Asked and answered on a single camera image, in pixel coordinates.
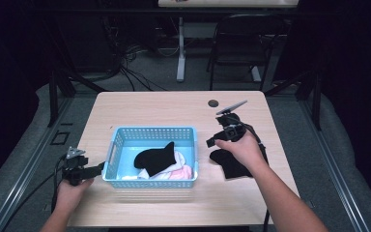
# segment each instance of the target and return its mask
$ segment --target desk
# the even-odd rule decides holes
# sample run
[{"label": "desk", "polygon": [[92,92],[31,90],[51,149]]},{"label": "desk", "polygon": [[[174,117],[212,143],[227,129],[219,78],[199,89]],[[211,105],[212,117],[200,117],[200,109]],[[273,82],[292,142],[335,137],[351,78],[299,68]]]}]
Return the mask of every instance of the desk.
[{"label": "desk", "polygon": [[[158,6],[164,8],[286,8],[293,9],[299,0],[158,0]],[[177,81],[185,80],[186,55],[184,51],[184,23],[179,21],[179,65],[177,67]]]},{"label": "desk", "polygon": [[[217,100],[219,107],[209,107]],[[248,100],[235,110],[254,127],[272,169],[298,194],[294,178],[261,92],[114,92],[98,95],[78,148],[89,166],[106,159],[113,131],[121,126],[194,126],[198,138],[199,176],[193,188],[120,189],[98,176],[71,216],[69,226],[153,227],[262,224],[266,205],[251,178],[226,181],[210,160],[206,140],[221,130],[216,112]]]},{"label": "desk", "polygon": [[299,0],[158,0],[160,7],[295,8]]}]

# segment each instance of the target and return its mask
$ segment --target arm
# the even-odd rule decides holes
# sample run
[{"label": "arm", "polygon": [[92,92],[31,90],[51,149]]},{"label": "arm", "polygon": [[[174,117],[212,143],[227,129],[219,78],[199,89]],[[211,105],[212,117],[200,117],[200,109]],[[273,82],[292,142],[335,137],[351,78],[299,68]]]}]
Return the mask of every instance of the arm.
[{"label": "arm", "polygon": [[41,232],[65,231],[71,213],[73,213],[74,209],[79,204],[84,191],[93,184],[93,182],[94,179],[90,179],[73,187],[68,181],[62,181],[59,185],[55,210],[44,224]]},{"label": "arm", "polygon": [[252,174],[278,231],[328,231],[268,166],[251,132],[247,131],[237,142],[216,140],[215,145],[231,152]]}]

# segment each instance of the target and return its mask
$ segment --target pink cloth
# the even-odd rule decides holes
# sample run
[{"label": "pink cloth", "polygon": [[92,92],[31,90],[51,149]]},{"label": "pink cloth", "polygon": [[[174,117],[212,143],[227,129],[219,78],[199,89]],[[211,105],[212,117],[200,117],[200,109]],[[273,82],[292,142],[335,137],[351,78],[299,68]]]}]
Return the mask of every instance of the pink cloth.
[{"label": "pink cloth", "polygon": [[172,171],[170,180],[179,180],[179,179],[191,179],[191,167],[184,165],[182,168]]}]

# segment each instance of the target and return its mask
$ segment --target table leg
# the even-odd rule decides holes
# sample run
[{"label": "table leg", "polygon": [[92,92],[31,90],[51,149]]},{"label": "table leg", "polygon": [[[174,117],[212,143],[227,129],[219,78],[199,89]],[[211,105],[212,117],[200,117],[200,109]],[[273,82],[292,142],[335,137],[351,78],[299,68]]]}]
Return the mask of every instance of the table leg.
[{"label": "table leg", "polygon": [[185,37],[184,37],[184,27],[183,18],[180,17],[179,20],[179,66],[177,68],[177,81],[185,81],[185,71],[186,71],[186,55],[185,55]]}]

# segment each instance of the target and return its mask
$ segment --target wrist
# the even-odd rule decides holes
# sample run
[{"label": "wrist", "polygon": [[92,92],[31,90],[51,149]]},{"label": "wrist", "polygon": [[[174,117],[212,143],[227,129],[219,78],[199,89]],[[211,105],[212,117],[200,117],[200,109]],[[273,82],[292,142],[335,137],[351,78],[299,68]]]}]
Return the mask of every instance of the wrist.
[{"label": "wrist", "polygon": [[69,220],[71,213],[72,212],[67,209],[63,209],[62,207],[56,207],[52,214],[58,218],[65,218],[66,220]]},{"label": "wrist", "polygon": [[262,159],[254,161],[251,165],[247,167],[249,172],[252,174],[253,178],[256,179],[257,176],[261,173],[266,172],[268,169],[271,169],[268,164]]}]

